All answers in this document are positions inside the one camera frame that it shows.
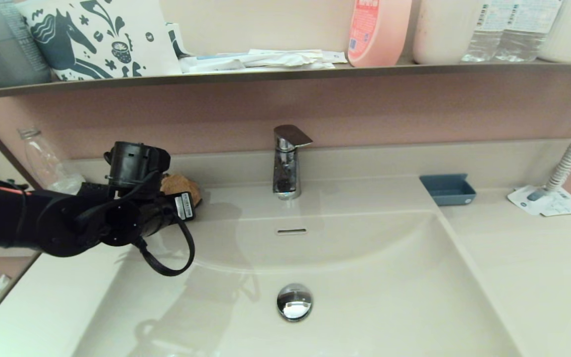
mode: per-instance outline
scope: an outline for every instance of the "sink drain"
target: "sink drain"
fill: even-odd
[[[277,309],[281,317],[290,322],[301,321],[312,310],[312,293],[301,284],[290,284],[277,296]]]

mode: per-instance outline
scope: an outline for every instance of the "white sink basin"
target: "white sink basin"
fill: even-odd
[[[433,206],[385,212],[375,186],[351,203],[377,208],[353,214],[337,214],[337,192],[354,190],[344,183],[311,184],[297,203],[268,192],[232,205],[217,202],[232,193],[211,190],[189,224],[198,249],[190,271],[159,276],[132,251],[74,355],[518,356]],[[157,238],[156,254],[171,266],[184,262],[177,233]],[[314,298],[297,323],[276,306],[290,283]]]

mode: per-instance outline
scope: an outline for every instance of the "chrome faucet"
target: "chrome faucet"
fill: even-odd
[[[310,144],[312,139],[294,125],[281,125],[275,128],[275,171],[272,192],[279,199],[288,201],[301,195],[297,149]]]

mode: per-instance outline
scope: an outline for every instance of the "backsplash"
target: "backsplash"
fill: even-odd
[[[172,154],[268,150],[272,128],[286,123],[314,138],[315,147],[571,138],[571,73],[191,84],[0,99],[0,138],[22,162],[16,128],[29,124],[73,158],[100,158],[117,140]]]

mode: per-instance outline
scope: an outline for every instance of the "faucet lever handle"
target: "faucet lever handle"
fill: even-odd
[[[275,128],[276,149],[290,152],[294,149],[312,144],[310,136],[292,124],[280,125]]]

